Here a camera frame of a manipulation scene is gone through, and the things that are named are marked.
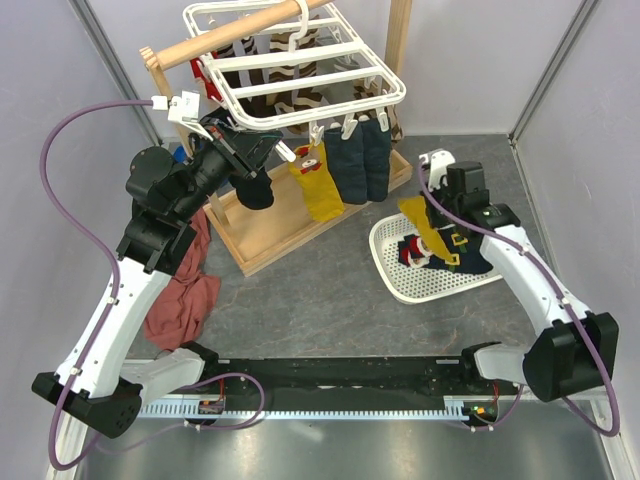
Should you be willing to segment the yellow sock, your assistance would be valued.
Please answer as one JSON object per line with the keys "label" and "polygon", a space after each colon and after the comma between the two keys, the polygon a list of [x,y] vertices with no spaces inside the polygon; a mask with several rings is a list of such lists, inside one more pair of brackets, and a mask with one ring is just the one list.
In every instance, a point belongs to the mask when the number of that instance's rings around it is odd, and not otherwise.
{"label": "yellow sock", "polygon": [[342,215],[345,206],[329,172],[324,144],[299,146],[294,153],[296,160],[288,169],[302,190],[311,219],[324,223]]}
{"label": "yellow sock", "polygon": [[454,256],[449,252],[444,240],[430,224],[426,200],[423,196],[401,198],[397,201],[397,206],[400,212],[416,228],[421,242],[428,252],[446,262],[454,260]]}

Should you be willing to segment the white plastic clip hanger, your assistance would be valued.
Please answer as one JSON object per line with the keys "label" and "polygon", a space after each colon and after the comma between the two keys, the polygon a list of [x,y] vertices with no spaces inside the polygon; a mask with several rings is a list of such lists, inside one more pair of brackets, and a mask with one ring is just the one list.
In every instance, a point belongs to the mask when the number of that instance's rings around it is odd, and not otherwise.
{"label": "white plastic clip hanger", "polygon": [[[406,96],[406,86],[392,69],[362,40],[331,1],[295,1],[286,13],[284,1],[221,1],[196,3],[183,10],[191,38],[177,46],[177,54],[162,54],[163,65],[195,59],[221,96],[236,124],[249,131],[270,131],[306,124],[311,138],[320,135],[317,122],[342,116],[346,132],[355,129],[356,114],[373,110],[380,126],[389,126],[384,109]],[[216,58],[220,47],[256,35],[286,34],[286,47],[275,53]],[[233,87],[229,72],[287,69],[293,76],[265,84]],[[258,118],[241,106],[243,98],[269,97],[333,84],[362,80],[370,86],[381,81],[383,92],[361,100],[330,102],[306,110]]]}

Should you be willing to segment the navy patterned sock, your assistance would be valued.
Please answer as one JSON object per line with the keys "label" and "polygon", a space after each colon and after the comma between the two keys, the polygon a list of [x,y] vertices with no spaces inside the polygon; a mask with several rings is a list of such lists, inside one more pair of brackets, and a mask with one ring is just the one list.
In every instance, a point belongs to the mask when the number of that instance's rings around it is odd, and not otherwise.
{"label": "navy patterned sock", "polygon": [[348,139],[342,138],[342,127],[332,124],[324,133],[329,172],[344,203],[362,205],[367,202],[364,167],[364,142],[360,127]]}

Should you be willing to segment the white plastic laundry basket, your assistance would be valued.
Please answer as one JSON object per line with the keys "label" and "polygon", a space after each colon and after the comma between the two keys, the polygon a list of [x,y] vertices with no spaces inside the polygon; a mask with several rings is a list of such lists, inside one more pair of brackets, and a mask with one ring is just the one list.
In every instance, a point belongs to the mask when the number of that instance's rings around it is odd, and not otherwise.
{"label": "white plastic laundry basket", "polygon": [[502,280],[491,270],[481,275],[406,266],[399,262],[398,243],[417,230],[402,213],[379,220],[370,230],[369,247],[376,269],[392,296],[415,305],[463,293]]}

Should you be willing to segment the beige brown argyle sock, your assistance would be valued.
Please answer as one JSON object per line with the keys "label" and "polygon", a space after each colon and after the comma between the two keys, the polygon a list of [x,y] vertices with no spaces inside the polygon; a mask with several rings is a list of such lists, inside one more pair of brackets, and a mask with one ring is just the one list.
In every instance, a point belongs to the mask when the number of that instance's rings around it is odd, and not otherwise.
{"label": "beige brown argyle sock", "polygon": [[[376,81],[371,81],[367,84],[364,79],[360,79],[354,82],[354,98],[356,100],[377,97],[383,93],[385,93],[385,90],[380,87]],[[391,144],[393,147],[396,147],[404,138],[404,131],[396,112],[396,106],[386,106],[385,112],[388,117]]]}

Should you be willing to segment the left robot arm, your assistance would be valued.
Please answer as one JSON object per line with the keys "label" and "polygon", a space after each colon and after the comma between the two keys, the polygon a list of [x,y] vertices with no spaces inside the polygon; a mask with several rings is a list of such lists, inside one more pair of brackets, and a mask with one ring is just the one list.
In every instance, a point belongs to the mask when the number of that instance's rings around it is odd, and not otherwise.
{"label": "left robot arm", "polygon": [[132,218],[107,254],[112,274],[100,303],[65,361],[32,383],[35,394],[110,439],[153,401],[189,386],[208,393],[219,382],[218,367],[200,347],[172,348],[136,369],[124,365],[137,330],[196,237],[192,217],[228,178],[255,178],[283,139],[278,130],[235,130],[213,118],[195,134],[188,162],[159,146],[132,159],[126,182]]}

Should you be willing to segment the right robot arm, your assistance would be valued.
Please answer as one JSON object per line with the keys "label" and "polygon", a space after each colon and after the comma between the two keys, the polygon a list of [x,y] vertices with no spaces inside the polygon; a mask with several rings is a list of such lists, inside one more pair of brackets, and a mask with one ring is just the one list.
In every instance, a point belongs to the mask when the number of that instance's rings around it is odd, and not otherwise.
{"label": "right robot arm", "polygon": [[573,295],[532,245],[519,217],[494,203],[478,162],[458,162],[446,150],[424,154],[419,175],[435,226],[456,226],[505,280],[536,334],[529,347],[478,345],[458,368],[467,392],[483,392],[494,380],[529,387],[543,402],[602,387],[613,398],[612,374],[619,326]]}

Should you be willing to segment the wooden hanger stand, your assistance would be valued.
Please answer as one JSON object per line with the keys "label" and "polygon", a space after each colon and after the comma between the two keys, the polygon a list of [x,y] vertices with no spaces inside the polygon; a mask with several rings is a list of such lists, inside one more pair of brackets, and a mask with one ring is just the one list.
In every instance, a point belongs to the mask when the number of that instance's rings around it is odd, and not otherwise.
{"label": "wooden hanger stand", "polygon": [[[317,140],[324,120],[340,117],[346,134],[356,128],[359,112],[373,111],[382,127],[388,127],[387,108],[404,100],[407,90],[399,75],[404,64],[412,4],[394,1],[390,7],[386,51],[379,57],[358,35],[344,15],[330,1],[216,1],[187,6],[183,20],[189,39],[162,51],[141,49],[156,87],[163,96],[172,92],[166,71],[199,58],[204,71],[219,92],[220,105],[241,127],[256,131],[305,124],[311,140]],[[216,59],[213,51],[245,37],[284,34],[290,36],[285,51]],[[266,70],[272,67],[299,67],[324,59],[360,55],[366,66],[357,70],[290,79],[242,88],[232,87],[227,72]],[[327,104],[303,111],[257,118],[242,107],[244,98],[274,98],[281,93],[297,93],[304,88],[361,80],[378,82],[385,92],[375,97]],[[353,205],[327,222],[316,222],[303,204],[303,193],[286,165],[269,172],[275,204],[263,213],[241,206],[235,193],[214,196],[204,206],[205,213],[245,276],[251,276],[295,249],[360,211]]]}

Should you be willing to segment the black hanging sock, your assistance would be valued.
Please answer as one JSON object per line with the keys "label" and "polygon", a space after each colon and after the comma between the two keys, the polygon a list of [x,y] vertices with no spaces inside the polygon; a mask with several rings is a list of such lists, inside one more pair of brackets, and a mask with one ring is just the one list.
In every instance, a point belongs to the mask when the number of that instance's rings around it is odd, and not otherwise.
{"label": "black hanging sock", "polygon": [[257,173],[255,178],[231,176],[229,182],[236,191],[238,201],[250,210],[264,210],[274,203],[271,178],[265,170]]}

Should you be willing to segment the navy santa sock pair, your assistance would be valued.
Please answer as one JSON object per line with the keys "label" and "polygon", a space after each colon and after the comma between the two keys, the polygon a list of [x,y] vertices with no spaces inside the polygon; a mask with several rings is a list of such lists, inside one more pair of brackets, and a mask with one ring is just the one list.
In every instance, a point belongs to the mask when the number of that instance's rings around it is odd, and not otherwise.
{"label": "navy santa sock pair", "polygon": [[453,227],[440,229],[438,235],[436,250],[428,248],[417,234],[405,235],[397,242],[398,262],[409,268],[465,275],[483,275],[493,269],[492,264],[472,247],[469,239]]}

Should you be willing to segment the brown striped hanging sock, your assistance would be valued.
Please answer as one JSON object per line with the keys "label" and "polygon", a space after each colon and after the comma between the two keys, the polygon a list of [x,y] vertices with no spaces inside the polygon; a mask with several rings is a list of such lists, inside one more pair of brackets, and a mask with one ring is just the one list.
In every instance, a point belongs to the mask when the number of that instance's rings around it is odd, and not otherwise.
{"label": "brown striped hanging sock", "polygon": [[[284,52],[288,47],[291,33],[275,33],[271,35],[269,40],[268,53]],[[256,39],[253,36],[240,39],[240,43],[245,55],[258,55],[260,52],[256,45]],[[300,40],[298,46],[300,49],[309,49],[320,46],[329,46],[336,43],[332,35],[320,36],[318,29],[312,29]],[[216,51],[218,59],[234,58],[236,56],[233,43],[218,48]],[[334,73],[330,69],[329,61],[332,58],[301,63],[298,66],[275,66],[269,67],[265,74],[261,69],[249,70],[250,86],[262,85],[266,81],[276,83],[295,79],[309,78],[316,75],[326,75]],[[224,77],[232,88],[240,88],[242,86],[240,74],[237,71],[223,72]],[[345,94],[340,93],[346,99],[330,99],[332,89],[335,89],[336,95],[331,98],[342,98],[338,95],[338,91],[346,87]],[[245,111],[256,118],[266,118],[276,114],[287,114],[321,106],[326,99],[328,103],[342,103],[353,99],[351,93],[352,87],[348,83],[337,83],[329,87],[305,87],[300,90],[282,91],[268,95],[259,95],[240,100]],[[286,127],[289,132],[295,135],[301,135],[308,131],[307,124],[291,125]]]}

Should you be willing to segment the blue cloth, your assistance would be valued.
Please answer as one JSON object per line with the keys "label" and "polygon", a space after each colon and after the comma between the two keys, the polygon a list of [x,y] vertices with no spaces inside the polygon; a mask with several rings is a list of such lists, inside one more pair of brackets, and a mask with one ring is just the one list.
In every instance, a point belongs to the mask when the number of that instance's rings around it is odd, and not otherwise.
{"label": "blue cloth", "polygon": [[183,145],[178,145],[173,152],[173,156],[176,162],[188,164],[192,161],[191,156],[187,153]]}

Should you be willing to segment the red white hanging sock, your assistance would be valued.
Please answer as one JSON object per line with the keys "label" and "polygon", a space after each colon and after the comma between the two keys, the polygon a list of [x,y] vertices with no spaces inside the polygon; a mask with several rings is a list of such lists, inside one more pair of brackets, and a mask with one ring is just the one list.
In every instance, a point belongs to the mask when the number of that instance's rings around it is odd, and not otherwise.
{"label": "red white hanging sock", "polygon": [[199,57],[191,59],[190,68],[194,80],[203,89],[206,97],[211,101],[220,103],[222,101],[222,96],[210,78],[203,61]]}

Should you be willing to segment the grey striped hanging sock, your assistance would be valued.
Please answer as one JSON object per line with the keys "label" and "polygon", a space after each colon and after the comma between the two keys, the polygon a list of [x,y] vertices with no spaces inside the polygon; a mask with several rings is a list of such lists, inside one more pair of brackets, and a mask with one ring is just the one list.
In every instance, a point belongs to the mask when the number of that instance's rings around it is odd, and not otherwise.
{"label": "grey striped hanging sock", "polygon": [[329,61],[329,65],[334,73],[359,70],[361,68],[359,62],[351,54],[336,56]]}

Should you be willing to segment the red-brown cloth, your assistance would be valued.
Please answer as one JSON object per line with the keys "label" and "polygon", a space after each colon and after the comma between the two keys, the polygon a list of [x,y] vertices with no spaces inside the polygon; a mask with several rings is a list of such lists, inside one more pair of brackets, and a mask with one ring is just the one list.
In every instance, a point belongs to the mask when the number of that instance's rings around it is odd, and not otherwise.
{"label": "red-brown cloth", "polygon": [[175,350],[200,336],[221,287],[217,276],[204,272],[211,232],[203,209],[192,218],[191,227],[194,241],[144,320],[145,338],[161,350]]}

